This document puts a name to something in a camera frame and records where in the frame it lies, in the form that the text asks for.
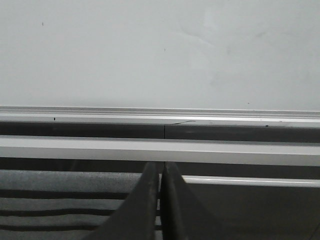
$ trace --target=white wall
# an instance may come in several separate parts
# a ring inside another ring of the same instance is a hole
[[[0,0],[0,106],[320,111],[319,0]]]

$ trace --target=striped fabric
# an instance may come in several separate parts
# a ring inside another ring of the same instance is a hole
[[[140,176],[0,170],[0,239],[80,240],[117,210]],[[155,225],[162,239],[159,214]]]

